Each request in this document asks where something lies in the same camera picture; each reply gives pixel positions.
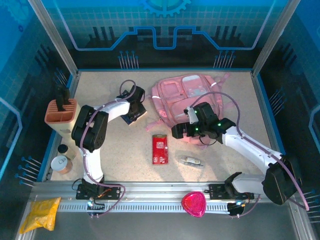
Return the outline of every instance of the gray floor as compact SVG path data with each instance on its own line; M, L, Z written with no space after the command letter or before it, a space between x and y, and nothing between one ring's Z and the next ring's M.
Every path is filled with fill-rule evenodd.
M297 240L286 205L261 203L249 215L187 213L57 213L54 231L38 228L34 240Z

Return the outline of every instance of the speckled tabletop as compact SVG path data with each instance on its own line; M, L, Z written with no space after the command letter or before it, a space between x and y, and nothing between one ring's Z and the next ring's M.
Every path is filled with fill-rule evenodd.
M146 94L157 81L169 77L194 72L143 71L143 72L82 72L75 98L80 106L99 106L119 95L120 84L132 79L145 89ZM224 72L198 72L212 77L223 76ZM130 83L124 89L130 90ZM266 127L263 121L257 96L249 72L231 72L222 87L222 91L232 96L241 111L240 128L246 134L270 147ZM106 138L101 147L101 167L108 181L134 182L206 182L224 181L235 172L259 174L260 170L249 160L233 149L216 143L205 150L171 136L171 130L165 125L157 125L149 132L146 126L159 119L150 99L143 102L147 114L128 126L118 117L108 123ZM230 107L224 110L224 116L236 121L237 110ZM169 163L152 165L152 135L167 134ZM203 168L182 165L180 156L198 158ZM51 180L75 180L83 176L83 164L80 154L72 161L72 170L60 175L53 172Z

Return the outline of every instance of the yellow bag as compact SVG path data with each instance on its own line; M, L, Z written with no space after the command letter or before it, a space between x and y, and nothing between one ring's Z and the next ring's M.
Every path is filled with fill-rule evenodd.
M53 231L60 200L61 197L32 202L31 211L20 228L20 234L40 227Z

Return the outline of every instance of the red box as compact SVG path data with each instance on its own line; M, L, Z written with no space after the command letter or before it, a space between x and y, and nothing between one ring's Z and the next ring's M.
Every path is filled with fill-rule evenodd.
M152 136L152 164L163 165L168 164L168 142L167 135Z

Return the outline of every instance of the white container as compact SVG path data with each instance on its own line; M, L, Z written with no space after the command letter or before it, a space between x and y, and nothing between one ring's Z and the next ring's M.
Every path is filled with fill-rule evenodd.
M56 156L51 162L52 170L60 174L67 174L71 171L72 166L72 162L64 155Z

